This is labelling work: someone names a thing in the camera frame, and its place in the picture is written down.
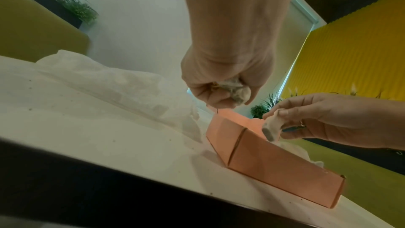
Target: fingernail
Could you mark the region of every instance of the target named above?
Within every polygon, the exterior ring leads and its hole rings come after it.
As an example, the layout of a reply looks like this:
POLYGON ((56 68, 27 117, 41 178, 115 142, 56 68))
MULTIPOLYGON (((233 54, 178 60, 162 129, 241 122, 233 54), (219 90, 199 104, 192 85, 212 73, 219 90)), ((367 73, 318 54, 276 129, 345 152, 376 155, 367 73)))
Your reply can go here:
POLYGON ((278 111, 278 114, 279 114, 280 116, 287 116, 288 110, 279 110, 279 111, 278 111))

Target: white tissue paper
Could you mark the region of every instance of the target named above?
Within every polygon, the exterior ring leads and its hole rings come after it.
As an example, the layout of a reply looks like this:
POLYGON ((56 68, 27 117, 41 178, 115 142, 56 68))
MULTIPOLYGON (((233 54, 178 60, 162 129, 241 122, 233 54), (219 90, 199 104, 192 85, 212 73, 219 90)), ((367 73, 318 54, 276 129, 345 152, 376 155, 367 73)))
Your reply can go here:
POLYGON ((87 56, 65 50, 44 57, 37 64, 43 72, 77 90, 140 112, 187 136, 184 123, 198 120, 195 103, 186 91, 160 75, 109 68, 87 56))

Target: yellow wall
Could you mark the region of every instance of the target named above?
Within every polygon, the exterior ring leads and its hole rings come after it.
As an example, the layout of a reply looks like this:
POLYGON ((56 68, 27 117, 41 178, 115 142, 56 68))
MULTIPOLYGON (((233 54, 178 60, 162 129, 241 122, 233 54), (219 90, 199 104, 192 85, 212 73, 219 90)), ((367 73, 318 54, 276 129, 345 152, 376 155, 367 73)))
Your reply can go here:
MULTIPOLYGON (((282 97, 338 92, 405 100, 405 0, 380 0, 310 33, 282 97)), ((405 227, 405 176, 343 153, 297 140, 314 160, 347 176, 343 195, 390 223, 405 227)))
POLYGON ((405 0, 380 0, 308 36, 288 88, 405 100, 405 0))

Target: pink box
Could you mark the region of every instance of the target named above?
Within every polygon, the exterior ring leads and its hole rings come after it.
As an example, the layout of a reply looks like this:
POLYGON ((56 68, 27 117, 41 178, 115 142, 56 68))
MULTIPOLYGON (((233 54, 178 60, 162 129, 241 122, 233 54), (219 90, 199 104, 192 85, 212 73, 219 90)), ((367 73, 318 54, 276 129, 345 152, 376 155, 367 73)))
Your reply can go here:
POLYGON ((230 109, 215 112, 206 136, 226 167, 327 208, 336 206, 345 178, 266 140, 263 119, 230 109))

